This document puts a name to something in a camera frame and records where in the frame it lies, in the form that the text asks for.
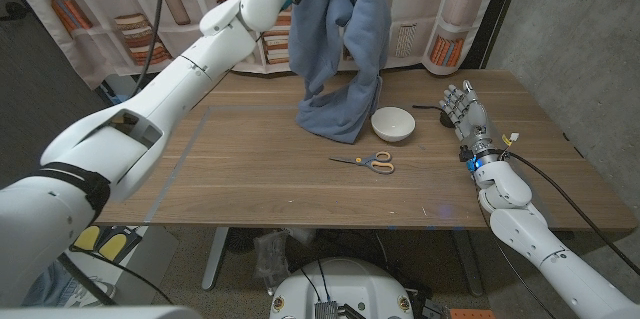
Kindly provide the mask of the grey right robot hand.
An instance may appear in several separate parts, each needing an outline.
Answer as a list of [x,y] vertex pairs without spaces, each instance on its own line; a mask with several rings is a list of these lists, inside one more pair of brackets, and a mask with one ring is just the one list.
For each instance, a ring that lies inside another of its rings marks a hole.
[[454,126],[454,133],[464,149],[464,161],[472,157],[497,158],[497,149],[488,131],[488,116],[484,106],[468,80],[461,87],[451,84],[444,90],[440,108]]

